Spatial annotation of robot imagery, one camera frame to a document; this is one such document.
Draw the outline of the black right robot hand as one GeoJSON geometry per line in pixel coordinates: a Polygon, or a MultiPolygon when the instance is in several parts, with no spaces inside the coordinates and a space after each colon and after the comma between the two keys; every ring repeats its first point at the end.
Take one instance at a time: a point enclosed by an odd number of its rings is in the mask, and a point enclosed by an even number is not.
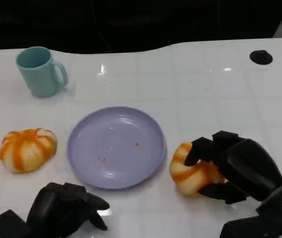
{"type": "Polygon", "coordinates": [[[282,175],[275,161],[252,139],[221,130],[211,140],[201,137],[191,144],[185,166],[212,162],[227,180],[203,186],[198,191],[200,195],[223,200],[226,204],[244,201],[248,196],[263,201],[282,185],[282,175]]]}

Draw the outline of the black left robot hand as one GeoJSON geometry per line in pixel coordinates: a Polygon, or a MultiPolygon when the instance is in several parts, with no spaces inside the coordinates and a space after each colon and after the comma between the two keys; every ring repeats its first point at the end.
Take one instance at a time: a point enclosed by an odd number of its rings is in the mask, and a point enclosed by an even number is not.
{"type": "Polygon", "coordinates": [[[109,208],[107,201],[87,192],[84,186],[50,182],[38,192],[26,223],[34,238],[67,238],[87,221],[106,231],[98,211],[109,208]]]}

